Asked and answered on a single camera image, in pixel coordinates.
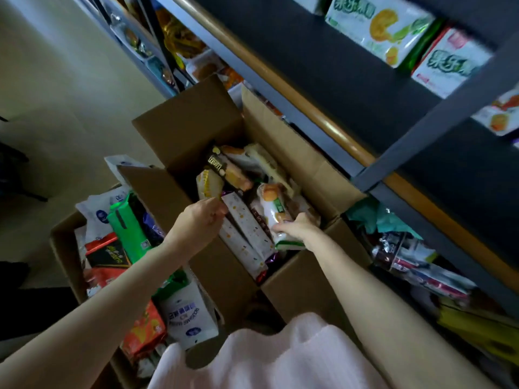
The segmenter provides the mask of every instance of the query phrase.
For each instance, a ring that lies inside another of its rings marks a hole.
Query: green label
[[[427,66],[445,73],[458,73],[464,77],[474,74],[479,66],[467,58],[461,58],[444,50],[435,50],[427,60]]]
[[[375,14],[375,6],[368,0],[335,0],[333,9],[344,13],[358,13],[371,19]]]
[[[278,211],[278,213],[285,212],[285,208],[283,207],[283,204],[281,203],[279,198],[274,199],[274,205],[276,206],[276,210]]]

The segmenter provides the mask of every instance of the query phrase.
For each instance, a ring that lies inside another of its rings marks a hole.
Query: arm
[[[225,205],[188,206],[164,242],[0,364],[1,388],[88,389],[157,288],[218,234]]]
[[[300,214],[277,225],[302,239],[341,302],[370,359],[399,389],[495,388],[385,284],[357,265]]]

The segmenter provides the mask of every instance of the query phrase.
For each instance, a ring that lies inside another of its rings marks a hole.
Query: floor
[[[66,285],[51,227],[116,183],[103,157],[160,165],[131,120],[164,97],[72,0],[0,0],[0,141],[22,150],[27,189],[0,199],[3,260],[27,261],[25,287]]]

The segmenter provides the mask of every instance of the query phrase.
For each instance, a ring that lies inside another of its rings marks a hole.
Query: forearm
[[[11,355],[0,365],[0,387],[90,388],[152,294],[187,261],[181,251],[172,250],[154,248]]]
[[[315,256],[370,359],[394,387],[495,387],[328,236],[314,236],[309,246],[317,251]]]

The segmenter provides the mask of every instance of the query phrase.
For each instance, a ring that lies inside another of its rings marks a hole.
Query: light pink clothing
[[[232,333],[206,367],[186,367],[173,344],[162,356],[148,389],[166,388],[345,388],[387,389],[350,338],[318,315],[302,314],[280,333],[249,329]]]

